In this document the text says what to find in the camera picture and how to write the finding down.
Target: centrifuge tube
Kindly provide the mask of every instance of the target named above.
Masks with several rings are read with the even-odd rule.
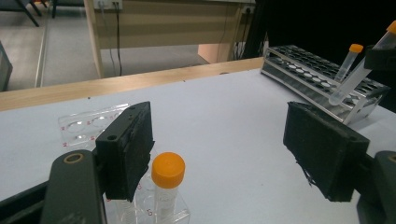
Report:
[[[173,152],[164,152],[154,159],[151,178],[155,184],[155,223],[163,223],[175,213],[177,188],[183,181],[185,167],[183,159]]]
[[[335,75],[334,80],[337,82],[342,82],[344,77],[349,71],[350,66],[355,62],[356,56],[363,50],[363,46],[359,44],[352,44],[349,48],[349,53],[347,54],[346,58],[344,59],[343,64],[338,70],[337,75]]]
[[[375,44],[373,49],[393,49],[396,47],[396,21],[394,21],[387,29],[387,32]],[[338,89],[329,97],[331,105],[339,105],[343,100],[361,83],[371,72],[370,69],[364,68],[363,58],[356,68],[349,74],[346,80],[338,87]]]

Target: white table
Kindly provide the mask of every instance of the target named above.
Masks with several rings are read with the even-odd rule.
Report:
[[[0,200],[46,181],[64,153],[60,116],[151,101],[158,152],[187,165],[179,187],[199,223],[358,223],[352,203],[330,203],[310,188],[283,146],[288,101],[302,101],[259,69],[0,112]],[[396,115],[378,107],[351,127],[394,150]]]

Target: orange cap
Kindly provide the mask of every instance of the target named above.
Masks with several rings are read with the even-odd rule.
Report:
[[[388,27],[387,31],[396,34],[396,21]]]
[[[349,51],[355,52],[355,53],[360,53],[363,50],[363,46],[359,44],[352,44],[349,47]]]
[[[173,189],[183,181],[186,164],[173,152],[158,155],[152,163],[151,178],[163,189]]]

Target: floor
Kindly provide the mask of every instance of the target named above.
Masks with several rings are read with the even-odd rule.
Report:
[[[97,79],[84,7],[58,7],[53,19],[50,8],[36,4],[43,14],[33,16],[35,27],[23,12],[0,11],[0,40],[14,67],[7,90]],[[198,46],[166,46],[121,49],[122,75],[206,64],[197,54]],[[117,51],[101,51],[105,77],[117,76]]]

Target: metal test tube rack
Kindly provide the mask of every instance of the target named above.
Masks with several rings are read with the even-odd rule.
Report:
[[[343,103],[330,105],[329,97],[340,85],[334,80],[338,70],[338,64],[293,45],[268,48],[262,66],[262,74],[284,84],[344,124],[369,116],[390,90],[366,78]]]

